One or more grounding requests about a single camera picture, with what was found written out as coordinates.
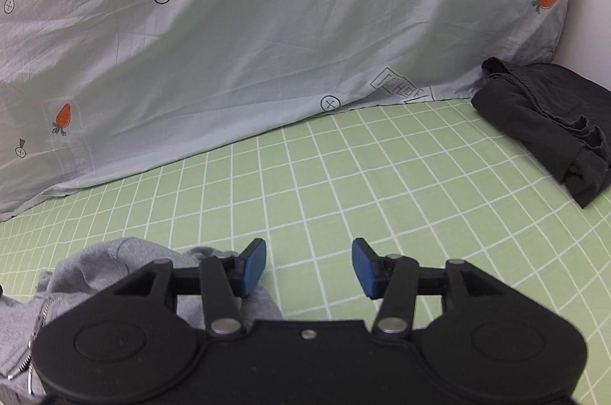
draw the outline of zipper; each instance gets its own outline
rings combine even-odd
[[[51,307],[51,304],[57,300],[61,300],[66,297],[67,295],[60,295],[56,297],[49,297],[47,298],[47,300],[45,300],[45,303],[43,303],[42,307],[40,308],[38,317],[36,317],[34,329],[32,330],[32,334],[30,335],[27,341],[27,347],[25,351],[21,355],[21,358],[19,359],[18,363],[11,369],[11,371],[7,375],[7,379],[9,381],[12,381],[17,376],[20,376],[21,374],[27,371],[27,390],[30,395],[34,394],[34,391],[32,389],[32,375],[34,373],[34,367],[32,366],[32,344],[34,343],[36,336],[38,336],[40,330],[44,327],[45,322],[47,321],[47,314],[49,313],[49,308]]]

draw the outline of green grid tablecloth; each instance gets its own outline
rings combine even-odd
[[[611,192],[581,210],[466,101],[310,119],[48,200],[0,224],[0,283],[26,300],[39,271],[124,236],[176,250],[263,237],[263,282],[299,319],[372,320],[354,237],[424,266],[466,258],[575,323],[590,348],[575,396],[611,397]],[[423,297],[416,323],[439,313]]]

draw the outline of carrot print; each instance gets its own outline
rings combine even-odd
[[[62,132],[62,136],[66,136],[66,132],[63,130],[70,124],[70,104],[65,104],[57,113],[55,118],[55,122],[53,123],[53,133],[57,134],[60,131]]]
[[[533,0],[530,4],[537,8],[537,14],[541,14],[541,9],[551,9],[558,0]]]

